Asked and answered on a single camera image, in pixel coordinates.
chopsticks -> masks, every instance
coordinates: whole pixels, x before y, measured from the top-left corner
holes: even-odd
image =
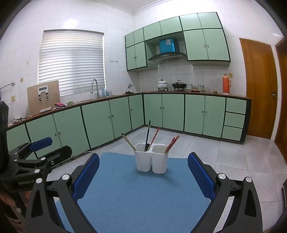
[[[135,149],[135,147],[131,144],[131,142],[127,139],[127,137],[124,136],[123,133],[122,133],[122,136],[123,136],[123,138],[127,141],[127,143],[133,148],[133,150],[137,151],[137,150]]]
[[[158,131],[160,130],[160,127],[158,127],[158,129],[156,130],[156,133],[154,134],[154,137],[150,143],[150,146],[148,147],[148,149],[146,151],[149,151],[150,147],[152,146],[152,143],[154,142],[154,139],[156,138],[156,135],[158,134]]]
[[[145,147],[144,147],[144,152],[147,151],[147,144],[148,144],[148,134],[150,133],[150,121],[148,123],[148,133],[146,134],[146,144],[145,144]]]
[[[177,137],[174,137],[172,139],[172,141],[170,142],[170,144],[167,146],[167,148],[165,149],[164,154],[166,154],[167,152],[169,152],[169,150],[172,148],[172,146],[175,144],[175,142],[178,140],[179,135],[177,135]]]

range hood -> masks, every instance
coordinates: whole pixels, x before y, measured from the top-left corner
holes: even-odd
[[[166,52],[151,57],[149,61],[153,61],[157,64],[162,64],[163,62],[176,61],[180,59],[187,60],[186,54],[181,52]]]

blue box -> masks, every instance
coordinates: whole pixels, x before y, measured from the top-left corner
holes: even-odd
[[[179,52],[178,42],[173,39],[160,40],[160,53]]]

blue mat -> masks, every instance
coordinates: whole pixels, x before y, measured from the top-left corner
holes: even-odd
[[[98,233],[189,233],[210,200],[190,172],[187,159],[169,158],[164,174],[140,172],[131,155],[103,153],[85,196],[78,200]],[[60,201],[66,230],[74,232]]]

blue gripper pad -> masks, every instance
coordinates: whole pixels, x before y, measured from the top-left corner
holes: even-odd
[[[94,178],[99,166],[100,158],[96,153],[92,154],[92,158],[86,164],[77,180],[74,182],[72,198],[76,202],[78,199],[83,198],[92,179]]]
[[[36,151],[41,150],[47,146],[52,145],[52,143],[53,143],[52,138],[50,138],[50,137],[43,138],[39,141],[33,142],[30,145],[30,151],[36,152]]]
[[[187,163],[203,195],[213,201],[216,194],[214,192],[214,183],[210,176],[192,153],[189,154]]]

